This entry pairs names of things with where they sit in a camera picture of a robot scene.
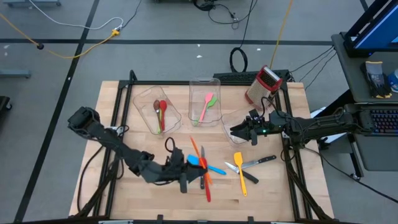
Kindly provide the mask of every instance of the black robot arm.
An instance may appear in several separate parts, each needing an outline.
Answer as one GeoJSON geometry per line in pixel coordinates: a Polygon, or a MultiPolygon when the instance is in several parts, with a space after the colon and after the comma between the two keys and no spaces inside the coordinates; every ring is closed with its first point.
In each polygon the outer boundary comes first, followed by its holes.
{"type": "Polygon", "coordinates": [[[116,158],[123,159],[129,170],[137,176],[141,175],[148,183],[177,180],[180,182],[181,192],[186,193],[187,182],[207,172],[200,166],[184,163],[182,150],[175,147],[174,140],[173,149],[170,150],[171,156],[166,163],[160,165],[154,162],[155,155],[131,149],[120,140],[115,130],[105,128],[100,123],[99,114],[91,108],[81,107],[68,119],[68,122],[68,127],[79,136],[98,141],[104,147],[112,149],[116,153],[116,158]]]}
{"type": "Polygon", "coordinates": [[[370,133],[371,129],[359,125],[360,110],[354,105],[346,105],[339,113],[320,118],[294,118],[282,111],[269,114],[269,121],[259,116],[256,110],[239,125],[232,127],[231,135],[257,144],[257,136],[284,133],[290,139],[290,145],[303,148],[312,139],[319,139],[339,133],[370,133]]]}

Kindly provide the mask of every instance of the gray floor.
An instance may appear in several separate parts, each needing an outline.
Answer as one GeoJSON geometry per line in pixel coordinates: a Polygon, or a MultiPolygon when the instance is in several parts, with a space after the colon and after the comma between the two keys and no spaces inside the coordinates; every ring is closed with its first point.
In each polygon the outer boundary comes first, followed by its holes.
{"type": "MultiPolygon", "coordinates": [[[[241,17],[247,13],[250,1],[222,2],[241,17]]],[[[251,16],[247,39],[276,40],[288,2],[259,1],[251,16]]],[[[69,0],[62,1],[62,7],[43,7],[43,10],[61,22],[84,24],[92,3],[93,0],[69,0]]],[[[114,16],[127,19],[137,3],[133,0],[100,0],[93,26],[114,16]]],[[[79,39],[82,33],[79,28],[63,27],[50,22],[35,9],[9,9],[0,4],[0,12],[34,38],[79,39]]],[[[215,18],[228,20],[225,13],[223,9],[212,12],[215,18]]],[[[352,26],[361,13],[363,8],[359,0],[295,1],[282,39],[330,40],[332,34],[352,26]],[[339,16],[336,16],[336,11],[340,11],[339,16]]],[[[206,14],[183,0],[163,0],[160,4],[142,0],[137,17],[117,39],[241,39],[244,24],[238,30],[232,30],[229,25],[212,23],[206,14]]],[[[92,30],[88,38],[103,39],[115,26],[117,22],[101,30],[92,30]]],[[[1,32],[0,39],[22,38],[3,21],[0,21],[0,28],[5,31],[1,32]]],[[[46,44],[45,47],[73,55],[76,46],[77,44],[46,44]]],[[[66,128],[67,119],[82,105],[95,106],[103,80],[127,79],[130,69],[134,69],[139,80],[211,77],[214,73],[229,72],[228,57],[233,47],[235,46],[227,44],[105,44],[82,57],[24,220],[63,218],[68,215],[85,142],[66,128]]],[[[281,45],[273,68],[295,69],[327,48],[281,45]]],[[[249,57],[248,70],[258,70],[271,61],[274,46],[244,45],[243,49],[249,57]]],[[[241,69],[242,63],[238,57],[236,59],[237,69],[241,69]]],[[[14,102],[14,108],[4,120],[0,134],[0,223],[12,222],[15,217],[70,64],[70,60],[39,52],[33,45],[0,44],[1,68],[24,68],[33,74],[31,79],[0,80],[0,95],[10,96],[14,102]]],[[[303,80],[304,84],[311,82],[321,66],[303,80]]],[[[307,66],[295,72],[296,80],[303,77],[310,68],[307,66]]],[[[310,109],[328,105],[347,88],[339,61],[335,57],[307,90],[310,109]]],[[[349,144],[343,140],[334,144],[325,155],[332,163],[351,173],[353,167],[349,155],[336,153],[349,149],[349,144]]],[[[398,214],[394,212],[398,208],[396,204],[359,186],[327,165],[325,175],[336,218],[360,223],[395,223],[398,219],[398,214]]],[[[398,197],[395,190],[398,174],[395,172],[366,172],[363,182],[398,197]]]]}

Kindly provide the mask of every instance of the black knife handle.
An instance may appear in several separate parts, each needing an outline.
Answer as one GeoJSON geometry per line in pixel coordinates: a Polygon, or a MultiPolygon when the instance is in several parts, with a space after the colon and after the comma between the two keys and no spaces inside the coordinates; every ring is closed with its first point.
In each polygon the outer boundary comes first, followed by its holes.
{"type": "Polygon", "coordinates": [[[255,183],[255,184],[259,182],[259,179],[253,177],[253,176],[252,176],[251,174],[249,174],[248,172],[245,172],[245,171],[242,170],[242,174],[243,174],[243,176],[244,176],[245,178],[247,178],[247,179],[253,181],[253,183],[255,183]]]}
{"type": "Polygon", "coordinates": [[[203,190],[205,188],[205,178],[200,176],[200,188],[203,190]]]}
{"type": "Polygon", "coordinates": [[[271,161],[271,160],[274,160],[274,159],[276,159],[276,156],[275,155],[273,155],[273,156],[268,156],[268,157],[264,157],[264,158],[262,158],[262,159],[259,159],[259,163],[262,163],[262,162],[267,162],[267,161],[271,161]]]}

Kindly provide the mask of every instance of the cheese grater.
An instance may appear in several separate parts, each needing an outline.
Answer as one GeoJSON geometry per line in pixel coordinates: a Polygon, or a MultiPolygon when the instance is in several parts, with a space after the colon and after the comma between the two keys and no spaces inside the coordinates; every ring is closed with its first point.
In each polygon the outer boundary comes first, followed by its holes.
{"type": "Polygon", "coordinates": [[[265,65],[256,75],[256,78],[244,96],[254,107],[262,108],[261,98],[265,96],[272,100],[281,84],[282,79],[265,65]]]}

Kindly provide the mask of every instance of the white cable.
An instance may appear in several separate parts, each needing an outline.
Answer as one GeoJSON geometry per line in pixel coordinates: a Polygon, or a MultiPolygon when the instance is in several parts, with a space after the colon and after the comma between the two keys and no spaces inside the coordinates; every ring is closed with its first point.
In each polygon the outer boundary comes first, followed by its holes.
{"type": "Polygon", "coordinates": [[[66,24],[66,23],[62,23],[62,22],[55,21],[55,20],[52,19],[50,16],[48,16],[46,13],[44,13],[39,7],[37,7],[37,6],[33,3],[32,0],[29,0],[29,1],[30,1],[30,3],[32,3],[32,5],[33,5],[37,10],[39,10],[43,15],[45,15],[45,16],[46,16],[47,18],[49,18],[51,21],[55,22],[56,24],[60,24],[60,25],[64,25],[64,26],[82,27],[82,28],[91,29],[91,30],[98,30],[98,29],[100,29],[100,28],[106,26],[106,25],[107,25],[108,23],[110,23],[112,20],[114,20],[114,19],[120,19],[120,20],[121,20],[120,25],[117,26],[117,27],[115,28],[116,30],[119,30],[119,29],[122,28],[123,22],[124,22],[122,18],[120,18],[120,17],[114,17],[114,18],[108,20],[107,22],[105,22],[102,26],[97,27],[97,28],[86,27],[86,26],[83,26],[83,25],[66,24]]]}

